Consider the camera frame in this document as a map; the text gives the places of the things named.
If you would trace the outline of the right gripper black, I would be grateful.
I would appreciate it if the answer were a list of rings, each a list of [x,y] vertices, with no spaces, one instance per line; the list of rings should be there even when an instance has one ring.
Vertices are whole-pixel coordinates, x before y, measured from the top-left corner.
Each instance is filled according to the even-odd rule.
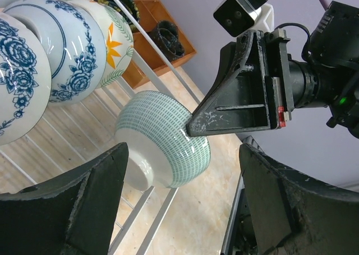
[[[249,30],[225,45],[216,79],[186,124],[188,135],[285,127],[294,109],[288,42],[283,29],[267,33],[265,39],[262,31]]]

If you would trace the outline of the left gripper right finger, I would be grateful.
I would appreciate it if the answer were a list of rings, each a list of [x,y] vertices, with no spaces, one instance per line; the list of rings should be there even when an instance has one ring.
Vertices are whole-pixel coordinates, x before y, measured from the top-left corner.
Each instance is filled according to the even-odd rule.
[[[240,146],[259,254],[358,254],[358,193]]]

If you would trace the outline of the pale green ringed bowl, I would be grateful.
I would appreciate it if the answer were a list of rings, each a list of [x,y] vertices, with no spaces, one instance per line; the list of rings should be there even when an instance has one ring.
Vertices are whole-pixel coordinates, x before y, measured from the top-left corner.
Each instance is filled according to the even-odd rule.
[[[117,142],[128,146],[125,182],[138,191],[152,186],[181,187],[210,164],[205,136],[190,137],[186,123],[191,112],[159,91],[140,91],[121,109],[114,131]]]

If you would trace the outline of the yellow floral bowl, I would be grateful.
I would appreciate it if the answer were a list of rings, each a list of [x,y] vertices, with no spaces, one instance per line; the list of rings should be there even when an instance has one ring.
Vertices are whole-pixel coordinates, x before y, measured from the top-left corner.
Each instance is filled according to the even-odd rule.
[[[106,67],[98,88],[120,78],[128,68],[134,52],[134,39],[125,18],[115,9],[91,0],[70,0],[88,12],[100,27],[106,44]]]

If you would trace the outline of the blue white patterned bowl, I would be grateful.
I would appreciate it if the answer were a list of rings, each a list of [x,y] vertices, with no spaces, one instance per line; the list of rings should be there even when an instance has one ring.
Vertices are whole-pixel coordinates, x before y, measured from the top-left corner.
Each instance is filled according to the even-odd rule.
[[[78,103],[96,89],[106,66],[106,45],[87,11],[62,0],[18,0],[3,12],[40,40],[52,73],[50,105]]]

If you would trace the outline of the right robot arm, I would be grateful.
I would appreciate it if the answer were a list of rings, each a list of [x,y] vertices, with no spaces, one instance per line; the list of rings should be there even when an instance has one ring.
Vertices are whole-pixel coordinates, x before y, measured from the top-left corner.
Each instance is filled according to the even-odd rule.
[[[327,126],[358,136],[358,8],[332,2],[302,60],[287,52],[286,24],[246,30],[220,50],[218,74],[187,122],[192,137],[281,129],[301,108],[328,107]]]

